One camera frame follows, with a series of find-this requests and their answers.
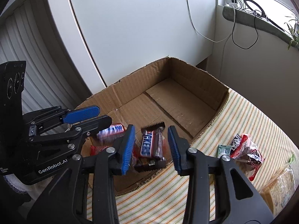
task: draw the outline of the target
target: camera lens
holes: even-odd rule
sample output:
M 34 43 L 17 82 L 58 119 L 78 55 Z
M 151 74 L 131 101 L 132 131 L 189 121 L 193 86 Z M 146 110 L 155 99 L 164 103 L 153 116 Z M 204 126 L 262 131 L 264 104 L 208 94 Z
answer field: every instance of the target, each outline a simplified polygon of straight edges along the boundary
M 8 97 L 8 99 L 11 98 L 12 93 L 13 93 L 13 81 L 10 78 L 8 83 L 7 83 L 7 97 Z
M 24 72 L 23 72 L 21 75 L 21 86 L 24 85 L 24 78 L 25 78 L 25 76 L 24 76 Z
M 20 73 L 17 73 L 15 77 L 15 93 L 17 93 L 19 87 L 20 87 Z

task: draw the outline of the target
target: green packet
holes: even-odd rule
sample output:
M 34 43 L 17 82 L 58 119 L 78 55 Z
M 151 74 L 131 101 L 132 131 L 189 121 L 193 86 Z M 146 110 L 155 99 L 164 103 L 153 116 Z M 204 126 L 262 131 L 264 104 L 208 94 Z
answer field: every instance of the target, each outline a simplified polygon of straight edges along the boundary
M 218 145 L 218 154 L 217 158 L 220 158 L 223 155 L 231 154 L 231 146 Z

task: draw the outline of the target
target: striped tablecloth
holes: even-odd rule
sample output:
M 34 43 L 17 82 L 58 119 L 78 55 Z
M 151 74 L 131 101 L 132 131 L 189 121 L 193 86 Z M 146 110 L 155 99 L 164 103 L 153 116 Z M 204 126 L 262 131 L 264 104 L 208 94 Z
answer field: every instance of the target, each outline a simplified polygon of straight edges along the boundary
M 248 100 L 230 89 L 223 111 L 204 134 L 193 143 L 206 155 L 216 156 L 219 144 L 228 145 L 236 133 L 251 134 L 266 158 L 252 182 L 257 190 L 289 159 L 293 163 L 295 183 L 299 183 L 299 150 L 289 137 Z M 182 223 L 188 191 L 188 177 L 180 177 L 173 164 L 163 169 L 139 189 L 116 197 L 119 221 L 125 223 Z M 87 218 L 92 219 L 92 190 L 87 199 Z M 215 218 L 214 186 L 210 185 L 210 219 Z

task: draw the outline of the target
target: gray fabric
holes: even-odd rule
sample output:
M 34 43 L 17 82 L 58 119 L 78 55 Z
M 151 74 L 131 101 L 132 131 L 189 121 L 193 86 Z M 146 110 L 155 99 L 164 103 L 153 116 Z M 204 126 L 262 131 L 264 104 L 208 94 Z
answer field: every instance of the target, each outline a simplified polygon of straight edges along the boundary
M 234 10 L 232 7 L 225 6 L 222 11 L 222 16 L 228 20 L 233 22 L 234 21 Z M 259 30 L 265 31 L 267 33 L 273 34 L 286 42 L 287 44 L 290 43 L 291 37 L 289 37 L 286 33 L 281 31 L 279 28 L 271 24 L 270 22 L 263 20 L 259 17 L 256 17 L 255 19 L 255 26 L 254 26 L 254 19 L 255 16 L 252 14 L 249 14 L 247 12 L 236 10 L 236 23 L 243 24 L 246 26 L 250 26 L 252 28 L 256 27 Z

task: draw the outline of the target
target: screw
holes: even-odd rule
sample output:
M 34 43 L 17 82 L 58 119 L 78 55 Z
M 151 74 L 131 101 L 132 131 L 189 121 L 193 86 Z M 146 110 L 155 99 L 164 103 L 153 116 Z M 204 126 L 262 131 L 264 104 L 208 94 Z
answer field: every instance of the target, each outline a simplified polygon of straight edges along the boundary
M 68 145 L 68 149 L 74 149 L 75 148 L 75 144 L 71 143 Z
M 80 160 L 80 158 L 81 158 L 81 155 L 79 155 L 79 154 L 75 154 L 72 156 L 72 159 L 75 161 Z
M 188 148 L 188 152 L 190 152 L 190 153 L 196 153 L 196 152 L 197 152 L 197 149 L 194 148 L 194 147 L 189 147 L 189 148 Z
M 108 152 L 108 153 L 114 153 L 115 152 L 115 148 L 114 147 L 108 147 L 106 149 L 106 152 Z
M 230 161 L 231 160 L 231 158 L 228 155 L 223 155 L 221 158 L 222 158 L 223 161 Z

